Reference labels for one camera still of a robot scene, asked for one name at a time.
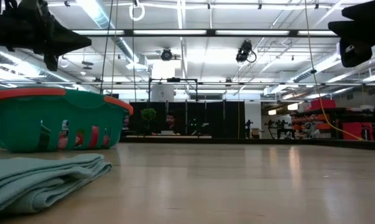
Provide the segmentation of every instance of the ceiling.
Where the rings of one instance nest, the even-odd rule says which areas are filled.
[[[79,1],[68,1],[70,7],[65,7],[63,1],[47,0],[50,12],[68,29],[99,29],[86,8],[80,7]],[[248,0],[140,0],[144,5],[145,15],[139,21],[133,21],[129,16],[129,7],[132,1],[121,0],[84,0],[87,4],[98,1],[103,5],[107,15],[111,12],[111,23],[116,29],[307,29],[305,10],[297,9],[304,6],[301,0],[262,0],[262,9],[258,10],[259,1]],[[319,3],[319,9],[312,7],[307,10],[310,29],[327,29],[330,21],[346,20],[341,16],[341,9],[346,6],[359,4],[362,0],[319,0],[308,1],[309,6]],[[67,67],[59,66],[58,76],[68,77],[67,80],[93,81],[104,76],[106,82],[131,82],[134,80],[147,82],[150,70],[140,72],[130,70],[130,64],[125,55],[110,38],[92,37],[92,46],[76,50],[64,55]],[[159,52],[170,48],[178,60],[175,65],[175,76],[179,78],[197,78],[202,82],[224,82],[231,78],[234,82],[287,82],[310,68],[310,49],[307,38],[278,38],[278,37],[123,37],[125,43],[134,53],[145,55],[148,66],[160,60]],[[255,63],[239,65],[235,58],[238,48],[244,40],[250,40],[257,54]],[[339,38],[312,38],[311,47],[313,60],[321,62],[336,53],[336,44]],[[183,59],[186,72],[183,74],[181,61]],[[26,50],[17,50],[16,57],[23,58],[29,55]],[[37,60],[31,61],[40,68],[44,68],[42,57],[30,55]],[[84,70],[82,61],[94,63],[92,70]],[[318,75],[319,82],[350,72],[335,63],[334,66],[324,69]],[[341,82],[350,82],[346,77]],[[263,90],[266,86],[248,85],[244,90]],[[131,89],[134,85],[113,85],[116,89]],[[146,89],[147,85],[137,85],[137,88]],[[218,89],[219,86],[203,86],[200,89]],[[238,90],[240,86],[229,89]],[[308,91],[305,86],[288,87],[281,93],[300,93]]]

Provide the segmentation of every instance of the green laundry basket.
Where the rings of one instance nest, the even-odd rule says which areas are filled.
[[[109,148],[118,143],[128,114],[131,105],[86,91],[0,90],[0,147],[11,152]]]

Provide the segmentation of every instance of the potted plant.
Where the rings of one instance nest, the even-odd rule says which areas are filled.
[[[150,124],[155,117],[157,116],[157,112],[153,108],[146,108],[141,111],[142,120],[146,126],[146,134],[151,134]]]

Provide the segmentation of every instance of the folded towel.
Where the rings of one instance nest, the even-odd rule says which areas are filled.
[[[99,154],[69,159],[0,159],[0,212],[34,213],[111,169]]]

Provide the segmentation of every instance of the wooden floor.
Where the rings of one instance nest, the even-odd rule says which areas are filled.
[[[5,224],[375,224],[375,151],[320,146],[120,144],[112,171]],[[79,152],[15,155],[61,159]]]

